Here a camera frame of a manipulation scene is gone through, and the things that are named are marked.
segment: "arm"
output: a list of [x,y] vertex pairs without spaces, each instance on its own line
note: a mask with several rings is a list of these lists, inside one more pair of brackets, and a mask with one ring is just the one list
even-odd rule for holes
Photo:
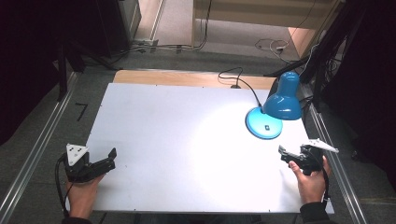
[[66,188],[70,189],[70,217],[64,218],[62,224],[91,224],[88,218],[91,215],[93,203],[96,199],[97,187],[104,175],[96,177],[89,183],[72,184],[67,181]]
[[[289,166],[297,177],[298,190],[303,202],[303,206],[300,208],[303,222],[305,224],[334,224],[335,222],[330,221],[321,204],[326,189],[323,173],[320,171],[312,172],[311,175],[304,175],[294,161],[291,161]],[[323,157],[323,167],[326,173],[330,175],[331,168],[325,157]]]

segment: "human hand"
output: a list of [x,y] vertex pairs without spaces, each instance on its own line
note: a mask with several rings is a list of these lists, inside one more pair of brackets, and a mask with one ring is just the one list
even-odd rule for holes
[[[312,172],[311,175],[304,175],[300,167],[294,161],[290,161],[289,166],[297,177],[298,190],[303,204],[321,202],[323,193],[326,189],[323,172],[316,171]],[[327,175],[330,175],[332,170],[324,156],[323,167]]]
[[69,181],[66,182],[66,190],[71,188],[67,195],[70,203],[70,217],[85,219],[90,217],[98,184],[104,176],[100,175],[88,183],[74,183],[73,186]]

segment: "black wall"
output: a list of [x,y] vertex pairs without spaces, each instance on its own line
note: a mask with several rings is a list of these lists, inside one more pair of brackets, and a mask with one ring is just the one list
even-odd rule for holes
[[358,137],[356,149],[396,188],[396,3],[370,1],[337,75],[322,99]]
[[59,80],[51,18],[50,1],[0,2],[0,145]]

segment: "metal rail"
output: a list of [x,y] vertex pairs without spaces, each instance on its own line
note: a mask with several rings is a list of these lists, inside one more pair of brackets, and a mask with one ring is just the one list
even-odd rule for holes
[[[308,97],[312,95],[312,91],[309,87],[309,84],[303,84],[301,86],[301,90],[303,92],[304,97]],[[317,112],[317,110],[313,105],[309,107],[309,112],[312,116],[315,126],[317,127],[320,139],[323,142],[329,144],[330,146],[333,146],[332,139],[330,138],[329,132],[327,131],[327,128],[324,124],[324,120],[321,114]],[[332,166],[332,171],[338,182],[338,186],[340,187],[340,190],[343,193],[344,200],[346,202],[346,206],[349,210],[349,213],[352,217],[353,223],[355,224],[369,223],[361,209],[361,204],[359,203],[355,190],[353,189],[349,181],[349,178],[347,177],[347,172],[344,169],[344,166],[341,163],[340,159],[338,158],[338,154],[327,150],[325,153],[330,162],[330,165]]]
[[154,25],[152,26],[151,33],[149,36],[150,40],[153,40],[155,34],[157,33],[158,23],[160,22],[161,15],[163,14],[163,7],[165,6],[165,0],[161,0],[160,6],[157,11],[157,15],[155,16]]
[[69,92],[62,99],[62,101],[58,102],[54,107],[46,125],[44,126],[44,129],[38,136],[37,141],[35,142],[35,145],[33,146],[28,158],[24,162],[17,177],[10,185],[6,193],[6,198],[3,200],[0,207],[0,223],[8,223],[9,219],[11,218],[11,215],[14,212],[18,201],[20,200],[24,190],[26,189],[26,186],[29,183],[32,174],[35,171],[35,168],[40,161],[41,156],[43,155],[43,152],[46,149],[46,146],[56,126],[58,125],[58,121],[64,113],[64,110],[74,91],[77,80],[77,74],[73,72],[68,80]]

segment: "white tabletop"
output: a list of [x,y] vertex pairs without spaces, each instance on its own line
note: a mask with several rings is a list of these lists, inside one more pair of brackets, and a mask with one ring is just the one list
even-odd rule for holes
[[[263,103],[268,91],[256,93]],[[113,147],[118,156],[94,209],[298,213],[297,180],[277,150],[299,154],[304,125],[284,121],[261,140],[245,125],[254,106],[250,90],[109,84],[87,147],[92,162]]]

